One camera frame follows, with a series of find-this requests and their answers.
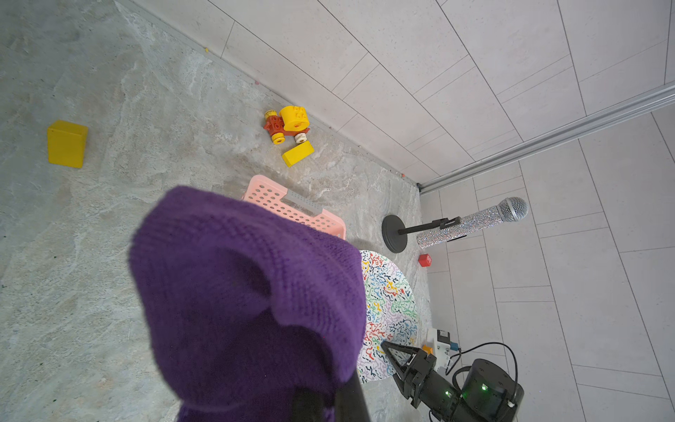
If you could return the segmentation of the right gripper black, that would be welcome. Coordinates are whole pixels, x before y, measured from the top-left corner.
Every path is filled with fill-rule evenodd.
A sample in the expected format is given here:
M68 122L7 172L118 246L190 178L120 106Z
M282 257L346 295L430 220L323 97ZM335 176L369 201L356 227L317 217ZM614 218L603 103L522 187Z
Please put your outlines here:
M448 381L435 370L435 356L386 340L381 349L397 376L397 387L414 408L424 403L432 414L448 412Z

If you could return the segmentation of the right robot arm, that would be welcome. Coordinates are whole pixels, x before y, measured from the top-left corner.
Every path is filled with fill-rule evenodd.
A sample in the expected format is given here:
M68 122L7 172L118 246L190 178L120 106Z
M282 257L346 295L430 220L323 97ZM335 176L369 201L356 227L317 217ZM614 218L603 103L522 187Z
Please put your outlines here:
M460 386L457 377L444 378L436 370L437 358L422 348L390 341L381 343L395 370L394 381L414 408L424 404L439 421L512 421L525 391L518 376L485 359L461 367L466 375Z

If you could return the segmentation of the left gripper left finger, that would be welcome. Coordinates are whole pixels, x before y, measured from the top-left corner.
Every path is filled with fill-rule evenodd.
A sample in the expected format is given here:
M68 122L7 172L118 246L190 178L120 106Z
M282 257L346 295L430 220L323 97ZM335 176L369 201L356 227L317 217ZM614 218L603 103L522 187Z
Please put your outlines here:
M298 388L291 404L289 422L325 422L323 395Z

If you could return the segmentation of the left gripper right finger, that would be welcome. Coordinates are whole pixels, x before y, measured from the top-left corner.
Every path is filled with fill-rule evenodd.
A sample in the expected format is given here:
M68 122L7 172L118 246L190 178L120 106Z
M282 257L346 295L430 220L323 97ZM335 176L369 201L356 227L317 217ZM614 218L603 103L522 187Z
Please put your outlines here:
M357 371L337 390L334 416L336 422L371 421Z

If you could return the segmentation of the colourful squiggle pattern plate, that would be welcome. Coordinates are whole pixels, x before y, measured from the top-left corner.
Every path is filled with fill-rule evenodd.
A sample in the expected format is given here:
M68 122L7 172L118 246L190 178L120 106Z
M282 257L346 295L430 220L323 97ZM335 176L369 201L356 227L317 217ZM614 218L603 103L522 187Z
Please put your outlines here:
M367 325L357 369L360 382L366 384L395 374L381 343L415 346L419 318L411 285L397 265L375 251L362 250L360 255Z

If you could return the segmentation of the purple microfibre cloth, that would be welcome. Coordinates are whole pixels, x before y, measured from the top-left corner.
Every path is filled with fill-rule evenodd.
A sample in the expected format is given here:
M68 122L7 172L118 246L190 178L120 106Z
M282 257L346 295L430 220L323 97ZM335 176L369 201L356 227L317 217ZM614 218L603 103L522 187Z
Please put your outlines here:
M288 421L357 367L367 324L360 251L217 193L178 186L135 232L128 265L180 421Z

